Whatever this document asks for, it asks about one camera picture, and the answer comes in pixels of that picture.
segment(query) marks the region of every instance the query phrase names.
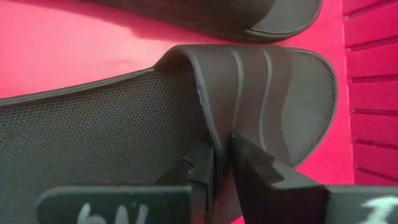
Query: red slatted wall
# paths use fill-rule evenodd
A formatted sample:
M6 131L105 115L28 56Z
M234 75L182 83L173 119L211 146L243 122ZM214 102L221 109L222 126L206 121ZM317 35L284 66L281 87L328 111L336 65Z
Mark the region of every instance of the red slatted wall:
M398 0L343 0L356 184L398 185Z

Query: black slide sandal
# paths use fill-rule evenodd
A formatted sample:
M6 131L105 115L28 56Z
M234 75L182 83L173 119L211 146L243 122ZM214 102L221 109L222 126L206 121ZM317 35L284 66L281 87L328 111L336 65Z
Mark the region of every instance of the black slide sandal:
M87 0L226 40L275 42L317 19L323 0Z
M181 45L146 70L1 100L0 222L32 223L54 187L153 184L208 132L216 188L233 131L297 166L327 132L336 94L311 52Z

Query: white handwritten number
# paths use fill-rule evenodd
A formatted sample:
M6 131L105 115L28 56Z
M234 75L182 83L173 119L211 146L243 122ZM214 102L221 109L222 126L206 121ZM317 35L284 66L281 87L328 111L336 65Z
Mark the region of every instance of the white handwritten number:
M106 220L99 215L90 215L91 206L86 203L80 210L77 224L107 224ZM136 224L145 224L149 213L148 205L140 205ZM120 205L116 212L114 224L130 224L129 215L125 206Z
M359 224L388 224L387 217L398 206L398 198L394 196L374 198L362 204L363 207L371 207L373 211L368 218Z

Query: slide sandal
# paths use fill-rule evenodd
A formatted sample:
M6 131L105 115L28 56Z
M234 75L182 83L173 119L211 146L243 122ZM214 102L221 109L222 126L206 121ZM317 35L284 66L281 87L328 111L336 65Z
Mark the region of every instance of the slide sandal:
M153 184L204 136L216 189L232 132L296 167L326 134L336 88L306 50L179 45L145 70L0 100L0 222L32 223L54 187Z
M227 40L275 42L303 32L322 0L89 0Z

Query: red surface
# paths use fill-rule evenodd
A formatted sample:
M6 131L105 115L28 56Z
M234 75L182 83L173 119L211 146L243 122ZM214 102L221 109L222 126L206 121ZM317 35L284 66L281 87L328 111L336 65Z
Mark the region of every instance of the red surface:
M280 45L324 55L335 67L340 103L329 135L299 168L325 184L353 183L341 1L324 0L319 20ZM0 0L0 97L62 88L153 65L176 44L225 41L82 2Z
M398 1L344 0L356 184L398 184Z

